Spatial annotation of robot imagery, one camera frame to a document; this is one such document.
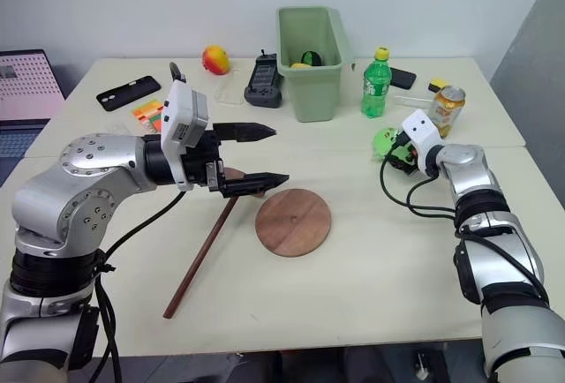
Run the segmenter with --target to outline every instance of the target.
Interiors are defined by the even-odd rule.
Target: green soda bottle
[[[363,101],[361,101],[363,114],[369,118],[382,116],[391,79],[388,49],[378,48],[374,53],[374,61],[363,74]]]

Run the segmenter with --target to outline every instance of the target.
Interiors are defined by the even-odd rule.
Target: black cable
[[[498,253],[501,257],[503,257],[506,261],[508,261],[512,266],[514,266],[516,270],[522,273],[530,281],[531,285],[538,292],[538,295],[541,298],[541,300],[544,301],[547,304],[547,306],[549,306],[549,296],[547,295],[546,288],[544,288],[544,285],[542,284],[542,282],[539,281],[538,277],[536,277],[532,272],[530,272],[530,270],[524,267],[517,259],[512,257],[512,255],[504,251],[499,245],[491,242],[490,240],[484,237],[471,233],[468,227],[465,227],[462,233],[456,231],[456,237],[460,239],[471,240],[472,242],[476,242],[477,244],[485,246],[491,251]]]
[[[393,146],[390,148],[390,150],[388,151],[388,153],[385,155],[384,160],[382,161],[381,165],[380,165],[380,170],[379,170],[379,180],[380,180],[380,187],[382,188],[382,191],[385,193],[385,195],[387,195],[387,197],[392,200],[393,202],[395,202],[396,204],[402,206],[402,207],[407,207],[409,208],[414,214],[416,214],[416,212],[414,212],[414,209],[422,209],[422,210],[426,210],[426,211],[445,211],[448,213],[455,213],[455,209],[453,208],[447,208],[447,207],[431,207],[431,206],[422,206],[422,205],[412,205],[412,204],[408,204],[406,202],[402,202],[401,200],[395,198],[388,190],[387,187],[385,185],[385,177],[384,177],[384,170],[385,170],[385,165],[387,165],[388,162],[388,158],[390,157],[390,155],[392,154],[392,152],[397,148],[397,146]],[[451,215],[446,215],[446,214],[426,214],[427,216],[433,216],[431,218],[448,218],[450,220],[454,220],[455,218]]]
[[[414,206],[411,203],[411,197],[412,194],[417,190],[418,187],[422,187],[424,184],[428,184],[431,183],[435,180],[437,180],[439,177],[439,175],[427,178],[426,180],[423,180],[417,184],[414,184],[412,186],[412,188],[408,191],[408,194],[406,195],[406,204],[408,205],[408,209],[410,209],[410,211],[417,215],[418,217],[425,217],[425,218],[447,218],[449,220],[454,220],[455,216],[454,215],[447,215],[447,214],[424,214],[424,213],[420,213],[419,211],[416,211],[416,209],[414,209]]]
[[[169,204],[167,204],[163,209],[161,209],[156,214],[152,215],[151,217],[147,218],[138,226],[134,227],[130,231],[128,231],[125,235],[120,237],[110,248],[106,251],[106,261],[108,258],[120,247],[124,244],[128,239],[134,236],[139,231],[143,230],[149,224],[154,222],[155,220],[159,219],[163,215],[165,215],[172,207],[174,207],[180,199],[186,194],[185,191],[181,191]],[[104,332],[106,333],[106,338],[108,339],[108,345],[104,350],[104,354],[100,360],[100,363],[94,370],[93,375],[91,376],[88,383],[95,383],[96,379],[100,376],[104,365],[108,362],[108,358],[112,355],[112,364],[114,366],[114,380],[115,382],[121,382],[121,370],[119,364],[119,355],[117,352],[117,345],[114,335],[116,334],[116,315],[114,313],[114,308],[112,307],[112,303],[109,300],[108,294],[102,287],[102,281],[100,275],[96,277],[94,282],[94,289],[96,291],[96,297],[98,298],[98,305],[100,307],[100,314],[102,317],[102,324],[104,326]]]

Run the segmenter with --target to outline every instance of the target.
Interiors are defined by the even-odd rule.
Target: red and yellow apple
[[[202,65],[214,74],[225,74],[230,70],[230,58],[220,45],[208,45],[202,52]]]

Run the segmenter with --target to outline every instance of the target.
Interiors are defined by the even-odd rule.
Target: laptop screen
[[[0,120],[51,118],[63,103],[42,49],[0,52]]]

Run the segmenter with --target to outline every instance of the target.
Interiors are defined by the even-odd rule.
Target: smartphone
[[[161,85],[153,77],[145,76],[97,94],[96,100],[107,111],[113,111],[160,89]]]
[[[391,86],[400,87],[401,89],[410,89],[416,79],[416,74],[409,71],[398,70],[397,68],[390,67],[392,71]]]

